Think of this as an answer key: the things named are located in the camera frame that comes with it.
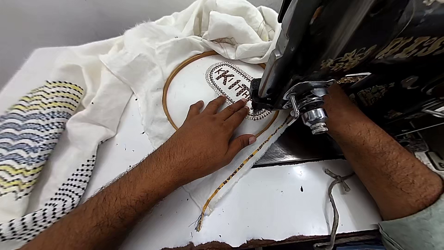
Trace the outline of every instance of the scalloped border embroidery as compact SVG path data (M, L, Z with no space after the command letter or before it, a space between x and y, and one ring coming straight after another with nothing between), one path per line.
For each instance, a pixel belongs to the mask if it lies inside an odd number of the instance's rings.
M233 104L235 101L231 98L231 96L229 96L227 93L225 93L225 91L222 90L222 88L221 88L221 87L220 87L220 86L214 81L214 78L212 77L214 71L215 71L217 68L221 67L221 66L227 66L227 67L231 68L231 69L234 70L238 75L242 76L242 77L243 77L248 83L251 83L251 81L253 80L253 77L250 76L249 74L245 73L245 72L244 72L242 69L240 69L238 66L236 66L236 65L234 65L234 64L232 64L232 63L230 63L230 62L227 62L227 61L225 61L225 62L218 62L218 63L215 63L215 64L211 65L211 66L206 70L206 73L205 73L205 79L206 79L206 82L208 83L208 85L209 85L209 86L210 86L210 87L211 87L211 88L212 88L212 89L213 89L218 95L226 95L226 103L227 103L228 105L231 105L231 104ZM271 111L268 111L268 110L265 110L265 109L260 110L260 111L256 111L256 112L253 112L253 111L250 109L250 112L248 113L246 119L253 120L253 121L258 121L258 120L261 120L261 119L267 117L269 114L271 114Z

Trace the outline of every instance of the grey wall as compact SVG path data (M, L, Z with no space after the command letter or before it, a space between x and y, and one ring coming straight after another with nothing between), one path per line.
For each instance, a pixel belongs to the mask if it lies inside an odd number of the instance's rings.
M276 11L281 0L249 0ZM0 0L0 89L39 47L79 45L119 36L193 0Z

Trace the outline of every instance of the green sleeve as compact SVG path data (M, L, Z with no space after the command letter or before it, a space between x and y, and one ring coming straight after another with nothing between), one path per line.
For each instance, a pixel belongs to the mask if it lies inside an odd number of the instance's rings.
M430 207L407 217L379 223L387 250L443 250L444 194Z

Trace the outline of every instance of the fingernail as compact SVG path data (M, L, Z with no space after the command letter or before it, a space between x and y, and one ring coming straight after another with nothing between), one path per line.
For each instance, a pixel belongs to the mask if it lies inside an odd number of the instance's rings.
M253 144L255 141L256 141L256 137L255 136L252 136L252 137L248 138L248 143L249 143L248 145Z

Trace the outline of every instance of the blue and yellow wavy embroidery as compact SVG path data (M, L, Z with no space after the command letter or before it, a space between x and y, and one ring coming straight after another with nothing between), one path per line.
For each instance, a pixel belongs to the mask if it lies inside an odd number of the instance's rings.
M31 192L83 94L76 84L47 81L0 116L0 196Z

